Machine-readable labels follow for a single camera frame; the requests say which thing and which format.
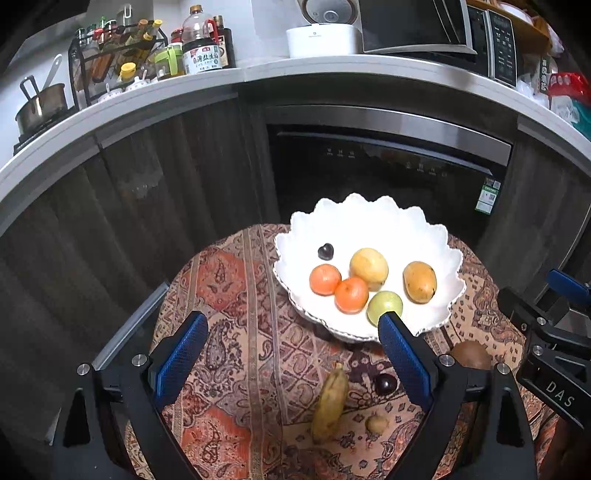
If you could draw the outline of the large soy sauce bottle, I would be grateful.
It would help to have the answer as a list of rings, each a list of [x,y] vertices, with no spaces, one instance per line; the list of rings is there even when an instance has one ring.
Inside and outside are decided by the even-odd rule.
[[[187,75],[221,70],[221,50],[214,18],[200,4],[189,9],[182,24],[182,60]]]

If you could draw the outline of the dark cherry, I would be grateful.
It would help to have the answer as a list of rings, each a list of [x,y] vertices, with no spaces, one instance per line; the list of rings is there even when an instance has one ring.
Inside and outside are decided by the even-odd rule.
[[[379,396],[389,396],[398,390],[399,380],[391,374],[381,373],[374,378],[374,387]]]
[[[318,258],[329,261],[334,258],[335,250],[331,243],[325,243],[323,246],[318,248]]]

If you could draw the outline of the steel saucepan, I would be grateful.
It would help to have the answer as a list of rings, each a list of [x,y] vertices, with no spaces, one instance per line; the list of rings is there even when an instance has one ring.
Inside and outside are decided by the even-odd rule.
[[[20,137],[33,135],[41,126],[67,110],[65,84],[54,82],[62,60],[62,54],[55,56],[41,89],[38,88],[33,75],[25,77],[20,82],[20,90],[26,98],[26,103],[15,116]]]

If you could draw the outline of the green energy label sticker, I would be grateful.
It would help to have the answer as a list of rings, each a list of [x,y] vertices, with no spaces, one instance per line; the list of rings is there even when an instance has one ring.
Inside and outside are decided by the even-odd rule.
[[[475,210],[491,215],[500,194],[501,186],[502,183],[500,181],[493,178],[486,178],[482,185]]]

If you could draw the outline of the teal plastic bag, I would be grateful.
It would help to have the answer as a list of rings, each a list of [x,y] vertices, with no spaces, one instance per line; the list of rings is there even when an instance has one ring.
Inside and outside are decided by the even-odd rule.
[[[591,110],[590,107],[573,99],[572,125],[588,140],[591,139]]]

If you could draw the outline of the orange mandarin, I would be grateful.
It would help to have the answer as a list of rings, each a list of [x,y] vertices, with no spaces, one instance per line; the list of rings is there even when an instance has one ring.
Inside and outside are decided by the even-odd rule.
[[[360,277],[342,280],[335,288],[335,307],[344,314],[356,314],[363,310],[369,300],[369,287]]]
[[[338,268],[331,264],[322,264],[311,271],[308,282],[311,291],[321,296],[331,296],[342,281],[342,275]]]

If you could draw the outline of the black spice rack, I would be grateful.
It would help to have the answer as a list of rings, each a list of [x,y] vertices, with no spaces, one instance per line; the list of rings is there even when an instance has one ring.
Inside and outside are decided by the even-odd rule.
[[[103,18],[78,30],[68,49],[75,108],[82,110],[106,94],[124,90],[145,68],[150,54],[167,44],[160,19],[129,23]]]

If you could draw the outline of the patterned paisley tablecloth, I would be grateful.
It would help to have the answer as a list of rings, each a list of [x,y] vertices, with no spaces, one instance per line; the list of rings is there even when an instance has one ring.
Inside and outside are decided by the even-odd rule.
[[[401,388],[376,393],[374,378],[392,371],[378,344],[342,343],[297,313],[273,274],[283,230],[245,228],[174,271],[153,341],[195,310],[207,317],[209,336],[164,419],[205,479],[382,479],[422,412]],[[349,396],[338,432],[318,445],[311,418],[337,363]],[[389,420],[381,436],[366,429],[374,414]]]

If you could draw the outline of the black built-in dishwasher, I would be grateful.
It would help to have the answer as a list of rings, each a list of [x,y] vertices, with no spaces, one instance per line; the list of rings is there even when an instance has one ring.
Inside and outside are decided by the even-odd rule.
[[[264,120],[281,220],[322,198],[390,196],[470,246],[492,215],[475,210],[482,185],[503,183],[512,153],[511,144],[477,130],[379,108],[270,106]]]

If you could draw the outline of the yellow mango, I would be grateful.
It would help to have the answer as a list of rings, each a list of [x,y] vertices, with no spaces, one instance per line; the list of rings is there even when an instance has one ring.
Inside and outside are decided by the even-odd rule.
[[[413,261],[403,271],[407,297],[416,304],[429,303],[437,291],[435,270],[427,263]]]

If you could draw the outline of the small tan longan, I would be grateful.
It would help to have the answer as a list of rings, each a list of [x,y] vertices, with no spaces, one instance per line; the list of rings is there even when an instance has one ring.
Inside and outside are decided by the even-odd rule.
[[[381,436],[389,426],[389,420],[378,414],[370,415],[366,421],[366,429],[371,435]]]

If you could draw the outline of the black gas stove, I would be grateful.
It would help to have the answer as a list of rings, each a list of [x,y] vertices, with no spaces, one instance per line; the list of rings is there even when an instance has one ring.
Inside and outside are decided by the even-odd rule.
[[[16,155],[19,151],[21,151],[23,148],[25,148],[31,142],[33,142],[34,140],[39,138],[45,132],[47,132],[48,130],[55,127],[56,125],[58,125],[59,123],[61,123],[65,119],[71,117],[72,115],[74,115],[77,112],[78,112],[78,109],[76,107],[71,107],[67,110],[57,113],[56,115],[54,115],[52,118],[50,118],[49,120],[47,120],[46,122],[41,124],[39,127],[37,127],[32,132],[20,135],[18,143],[15,144],[13,147],[13,154]]]

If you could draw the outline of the small yellow banana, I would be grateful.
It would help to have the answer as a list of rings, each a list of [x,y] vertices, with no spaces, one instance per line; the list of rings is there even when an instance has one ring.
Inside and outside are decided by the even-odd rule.
[[[339,419],[349,395],[349,376],[341,363],[329,373],[311,421],[311,438],[316,444],[328,442],[338,430]]]

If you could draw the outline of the black microwave oven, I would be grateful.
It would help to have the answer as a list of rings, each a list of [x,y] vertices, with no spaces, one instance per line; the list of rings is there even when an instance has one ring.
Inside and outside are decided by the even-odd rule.
[[[510,18],[465,1],[360,1],[363,51],[445,63],[515,87]]]

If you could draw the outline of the red plastic bag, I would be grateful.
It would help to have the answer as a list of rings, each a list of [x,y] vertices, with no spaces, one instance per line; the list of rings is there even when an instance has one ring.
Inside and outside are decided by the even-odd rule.
[[[591,104],[590,83],[580,73],[553,73],[549,79],[547,93],[550,97],[567,96],[586,106]]]

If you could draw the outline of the brown kiwi fruit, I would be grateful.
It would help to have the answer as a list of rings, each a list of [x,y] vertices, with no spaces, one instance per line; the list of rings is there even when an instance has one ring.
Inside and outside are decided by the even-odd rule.
[[[490,370],[492,366],[491,355],[483,345],[474,340],[458,343],[450,354],[464,367]]]

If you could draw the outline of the green lidded jar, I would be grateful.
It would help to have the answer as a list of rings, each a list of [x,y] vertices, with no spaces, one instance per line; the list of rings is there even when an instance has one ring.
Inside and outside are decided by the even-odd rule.
[[[153,64],[158,80],[184,75],[182,44],[174,42],[157,50],[153,56]]]

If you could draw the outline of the green apple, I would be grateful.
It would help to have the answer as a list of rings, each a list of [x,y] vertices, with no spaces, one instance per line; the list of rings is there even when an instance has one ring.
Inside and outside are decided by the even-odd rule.
[[[394,312],[399,317],[402,316],[403,301],[397,293],[380,291],[370,299],[367,306],[367,318],[372,325],[377,327],[381,316],[389,312]]]

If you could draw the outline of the yellow round pear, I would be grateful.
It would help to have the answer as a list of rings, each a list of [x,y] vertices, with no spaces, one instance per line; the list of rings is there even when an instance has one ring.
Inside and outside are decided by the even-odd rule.
[[[349,261],[349,275],[360,277],[370,291],[380,290],[389,275],[389,265],[385,257],[373,248],[362,248]]]

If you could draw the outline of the white rice cooker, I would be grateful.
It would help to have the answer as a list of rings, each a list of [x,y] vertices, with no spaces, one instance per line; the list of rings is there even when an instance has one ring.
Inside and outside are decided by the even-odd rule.
[[[290,58],[355,55],[362,52],[359,2],[297,1],[307,25],[287,29]]]

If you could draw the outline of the white plastic bag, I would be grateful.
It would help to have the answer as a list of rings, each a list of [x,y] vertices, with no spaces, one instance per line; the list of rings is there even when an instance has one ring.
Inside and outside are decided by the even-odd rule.
[[[547,93],[550,76],[558,72],[560,71],[553,57],[524,55],[522,70],[517,77],[517,90],[572,124],[573,99],[567,96],[550,97]]]

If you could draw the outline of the white scalloped fruit bowl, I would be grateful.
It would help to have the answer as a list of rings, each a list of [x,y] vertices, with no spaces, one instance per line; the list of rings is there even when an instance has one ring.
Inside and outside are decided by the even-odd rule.
[[[390,196],[322,198],[276,235],[273,273],[298,314],[343,341],[377,340],[388,306],[419,335],[446,324],[467,289],[464,255],[448,241],[444,225]]]

